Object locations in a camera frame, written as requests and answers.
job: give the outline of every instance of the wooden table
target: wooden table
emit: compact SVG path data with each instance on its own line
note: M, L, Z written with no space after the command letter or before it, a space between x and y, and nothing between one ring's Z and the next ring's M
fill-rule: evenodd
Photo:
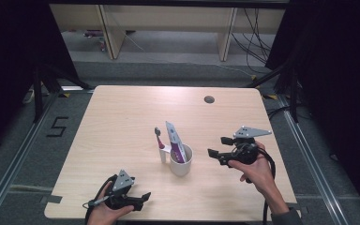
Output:
M206 96L214 103L204 102ZM161 163L154 128L169 143L165 121L172 122L183 143L194 151L191 171L175 176ZM123 220L254 221L262 220L263 196L253 185L239 182L241 173L220 166L207 148L229 152L220 137L232 137L242 125L272 130L256 89L99 86L86 109L52 192L63 197L49 202L48 218L84 218L84 203L104 181L124 169L136 177L128 193L152 192L140 212ZM277 165L277 186L287 203L296 203L278 150L275 134L261 136Z

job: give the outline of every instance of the aluminum rail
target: aluminum rail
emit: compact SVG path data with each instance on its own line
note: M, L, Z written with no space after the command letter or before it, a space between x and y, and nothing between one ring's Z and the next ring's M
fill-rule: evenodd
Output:
M286 98L282 95L278 96L280 107L289 106ZM308 142L303 135L303 132L297 123L294 123L293 118L290 112L285 111L285 118L288 122L289 127L294 135L294 138L299 145L299 148L305 158L307 166L311 172L311 175L317 185L318 190L321 193L324 203L329 211L330 216L332 217L335 224L347 225L350 224L346 219L344 212L341 208L340 203L338 202L337 197L335 196L334 191L329 186L323 171L321 170L320 165L314 157L314 154L311 151L311 148L308 145Z
M12 159L10 165L7 168L4 176L0 181L0 206L5 199L8 190L10 189L10 185L12 184L13 180L16 178L16 175L19 173L25 158L27 157L32 144L34 143L36 136L38 135L40 127L43 125L46 115L49 112L49 109L53 105L54 101L57 99L58 93L50 94L48 96L47 102L45 103L45 111L40 116L40 118L31 126L30 130L28 131L22 145L20 146L19 150L17 151L16 155Z

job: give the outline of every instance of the black cable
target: black cable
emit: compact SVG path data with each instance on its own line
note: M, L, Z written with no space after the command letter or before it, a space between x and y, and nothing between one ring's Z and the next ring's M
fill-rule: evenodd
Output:
M248 13L247 13L247 10L244 8L244 12L245 12L245 15L247 16L247 20L249 22L249 25L250 27L252 28L252 31L255 36L256 36L256 39L259 40L259 43L260 43L260 46L262 48L262 50L264 50L264 46L267 47L270 51L271 51L271 47L269 47L261 38L260 38L260 32L259 32L259 23L258 23L258 19L259 19L259 9L258 8L255 8L255 25L253 26L249 16L248 16Z
M255 34L256 34L256 38L259 40L259 43L260 43L260 48L262 50L262 55L264 55L264 58L265 60L267 60L268 58L268 54L267 52L265 51L264 49L264 41L262 41L262 39L260 38L260 31L259 31L259 23L258 23L258 20L259 20L259 9L258 8L255 8Z
M239 41L234 34L232 34L233 39L235 40L235 42L238 44L238 46L245 51L248 54L251 54L253 57L255 57L256 59L258 59L259 61L261 61L262 63L265 63L265 60L263 58L261 58L258 54L256 54L255 52L251 51L250 49L248 49L247 47L245 47L244 44L241 43L241 41Z
M305 104L303 103L296 103L296 107L299 107L299 106L305 106ZM278 109L271 109L271 110L267 110L267 115L268 115L268 119L271 120L275 114L281 112L281 111L287 111L291 108L291 106L284 106L284 107L281 107L281 108L278 108Z

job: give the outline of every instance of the gray floor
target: gray floor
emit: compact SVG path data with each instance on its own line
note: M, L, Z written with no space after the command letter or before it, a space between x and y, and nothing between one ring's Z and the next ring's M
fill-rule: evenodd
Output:
M125 41L118 59L111 60L108 54L100 49L100 39L84 37L83 32L63 32L63 38L81 79L90 84L237 87L250 83L251 75L261 77L268 71L262 67L260 61L247 56L234 41L229 50L228 60L220 62L214 34L137 31L128 35L132 40L128 38ZM273 36L262 38L268 45L271 45L274 39ZM253 50L257 54L261 53L257 47ZM262 94L272 94L274 81L262 84L259 89ZM62 81L62 84L71 85L66 81ZM49 102L51 97L45 97L46 102ZM46 203L42 200L43 197L49 196L53 189L90 97L91 94L74 93L69 97L54 99L29 152L15 174L6 198L0 204L0 224L83 223L81 219L45 218L43 211ZM267 110L280 106L279 100L264 99L263 103ZM298 108L298 114L298 125L348 224L360 224L360 197L353 184L341 166L330 159L330 148L317 125L309 117L308 110ZM68 119L61 121L61 125L67 127L63 137L48 138L48 134L57 131L51 129L54 119L66 115ZM25 104L8 126L0 146L0 182L10 162L23 147L23 140L33 126L33 116L33 104ZM286 113L281 112L274 116L271 124L304 223L338 224L325 204L319 184L314 181L313 172L308 168L306 157L293 135ZM249 223L261 224L259 221Z

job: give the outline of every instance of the hand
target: hand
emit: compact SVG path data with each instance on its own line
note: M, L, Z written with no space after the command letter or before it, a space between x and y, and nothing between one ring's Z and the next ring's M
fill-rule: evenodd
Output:
M265 146L262 143L256 142L256 144L265 151ZM271 174L270 165L262 154L259 154L257 160L251 165L237 160L230 160L229 165L244 173L240 178L241 182L248 178L255 185L256 189L266 199L273 214L278 215L289 212L289 208L283 200Z
M99 199L104 197L104 193L106 189L109 187L111 182L109 182L104 189L101 191L98 196ZM95 206L92 213L90 214L89 220L87 222L88 225L112 225L117 219L121 216L126 215L133 211L133 205L128 205L123 208L112 210L109 208L104 202Z

